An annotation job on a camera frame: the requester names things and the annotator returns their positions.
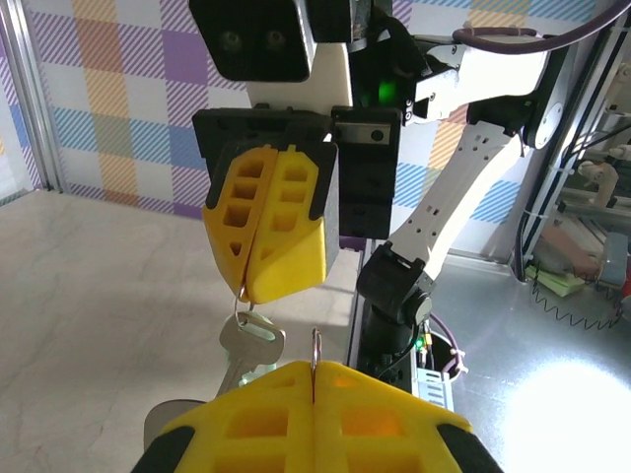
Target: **screw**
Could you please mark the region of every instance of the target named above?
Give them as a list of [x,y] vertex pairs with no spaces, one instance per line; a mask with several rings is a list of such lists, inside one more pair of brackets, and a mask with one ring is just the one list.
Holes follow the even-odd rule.
[[223,32],[219,38],[221,48],[226,52],[236,53],[244,46],[241,37],[235,32]]
[[371,133],[371,138],[373,141],[380,142],[384,138],[384,132],[382,130],[374,130],[373,133]]
[[272,51],[279,51],[285,47],[285,36],[277,31],[272,31],[267,34],[267,48]]

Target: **coiled cable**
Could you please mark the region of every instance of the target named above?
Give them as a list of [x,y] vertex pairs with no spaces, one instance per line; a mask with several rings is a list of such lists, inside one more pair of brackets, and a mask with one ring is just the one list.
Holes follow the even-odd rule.
[[596,330],[603,330],[605,328],[613,328],[620,321],[620,318],[622,316],[622,309],[620,306],[620,297],[611,288],[601,286],[596,280],[592,280],[588,277],[577,276],[575,274],[576,277],[583,279],[586,285],[593,287],[593,289],[597,293],[604,293],[604,296],[608,301],[615,301],[613,304],[613,308],[616,309],[615,318],[610,319],[610,320],[595,320],[593,322],[590,322],[590,320],[587,317],[576,315],[570,311],[563,311],[561,307],[559,307],[551,299],[545,296],[541,292],[541,289],[539,288],[538,275],[539,275],[539,268],[537,266],[534,279],[532,280],[531,293],[534,297],[534,301],[536,304],[542,305],[543,312],[552,313],[554,315],[554,318],[556,318],[557,320],[559,321],[568,320],[568,322],[570,323],[572,327],[582,325],[585,330],[591,330],[593,328],[595,328]]

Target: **wall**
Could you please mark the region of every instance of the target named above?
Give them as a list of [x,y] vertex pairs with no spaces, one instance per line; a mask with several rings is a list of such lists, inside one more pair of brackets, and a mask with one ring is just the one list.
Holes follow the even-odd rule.
[[[588,19],[596,0],[396,0],[415,34],[518,25],[558,34]],[[69,190],[78,195],[199,217],[208,189],[190,116],[202,107],[248,106],[245,86],[221,78],[186,0],[30,0],[41,70],[50,91]],[[399,225],[449,160],[464,126],[403,131],[393,226]],[[456,249],[496,257],[515,206],[524,159],[493,186]]]
[[37,187],[41,181],[0,37],[0,205]]

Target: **green light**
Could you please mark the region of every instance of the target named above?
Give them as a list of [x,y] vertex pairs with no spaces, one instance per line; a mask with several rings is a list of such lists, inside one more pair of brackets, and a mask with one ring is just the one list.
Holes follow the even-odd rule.
[[390,105],[396,101],[396,83],[381,82],[379,84],[379,103],[381,105]]

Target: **metal ring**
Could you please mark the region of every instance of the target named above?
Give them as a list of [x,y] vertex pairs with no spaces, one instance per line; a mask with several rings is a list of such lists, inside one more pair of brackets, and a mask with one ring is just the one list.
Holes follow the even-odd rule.
[[239,300],[244,296],[244,294],[245,294],[245,285],[241,286],[241,288],[239,289],[239,292],[235,294],[235,320],[237,321],[237,324],[240,327],[245,326],[245,322],[241,322],[239,320]]
[[322,334],[317,327],[312,331],[312,374],[315,374],[316,367],[322,358]]

